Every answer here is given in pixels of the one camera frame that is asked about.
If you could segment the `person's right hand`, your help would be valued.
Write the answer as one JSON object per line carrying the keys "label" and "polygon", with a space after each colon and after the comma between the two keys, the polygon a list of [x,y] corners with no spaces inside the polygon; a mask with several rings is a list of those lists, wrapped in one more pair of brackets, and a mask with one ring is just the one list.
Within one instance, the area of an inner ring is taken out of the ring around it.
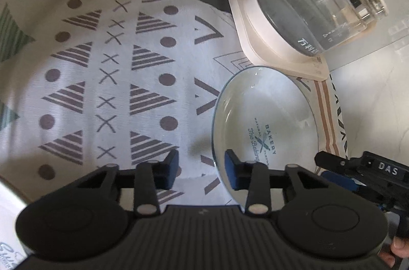
{"label": "person's right hand", "polygon": [[392,240],[390,245],[390,252],[380,252],[379,257],[387,264],[390,268],[392,268],[396,262],[396,258],[408,258],[409,256],[409,246],[408,246],[408,238],[399,238],[395,236]]}

